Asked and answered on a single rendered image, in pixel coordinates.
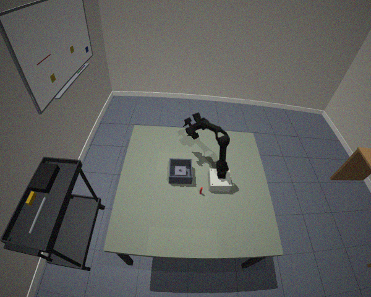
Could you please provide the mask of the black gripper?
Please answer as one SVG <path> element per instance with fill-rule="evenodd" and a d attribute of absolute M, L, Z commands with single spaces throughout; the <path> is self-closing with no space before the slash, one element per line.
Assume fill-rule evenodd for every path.
<path fill-rule="evenodd" d="M 198 130 L 198 129 L 195 127 L 195 124 L 196 124 L 196 123 L 195 123 L 195 124 L 191 124 L 191 123 L 190 123 L 190 122 L 192 121 L 190 117 L 187 118 L 187 119 L 185 119 L 184 121 L 185 121 L 184 126 L 186 126 L 186 125 L 189 124 L 189 127 L 190 127 L 190 126 L 194 126 L 194 130 Z M 183 127 L 184 127 L 184 126 L 183 126 Z M 193 132 L 193 135 L 191 135 L 191 136 L 192 136 L 193 140 L 194 140 L 194 139 L 197 139 L 197 138 L 199 137 L 198 133 L 196 133 L 196 132 Z"/>

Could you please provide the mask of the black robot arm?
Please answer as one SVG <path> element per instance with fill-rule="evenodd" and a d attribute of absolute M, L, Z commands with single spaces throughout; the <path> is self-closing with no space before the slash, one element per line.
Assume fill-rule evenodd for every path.
<path fill-rule="evenodd" d="M 200 113 L 193 114 L 193 117 L 194 117 L 194 120 L 196 121 L 195 127 L 197 129 L 202 128 L 202 130 L 204 130 L 207 128 L 215 132 L 216 140 L 218 141 L 218 144 L 220 146 L 219 160 L 216 162 L 217 177 L 221 179 L 225 179 L 226 173 L 227 171 L 229 171 L 228 164 L 226 163 L 226 148 L 230 142 L 230 137 L 228 133 L 222 130 L 220 126 L 210 123 L 209 120 L 205 118 L 201 118 Z M 190 136 L 193 135 L 193 132 L 195 132 L 194 126 L 187 127 L 185 130 L 186 130 L 186 133 Z M 221 137 L 218 137 L 218 132 L 221 132 L 224 135 Z"/>

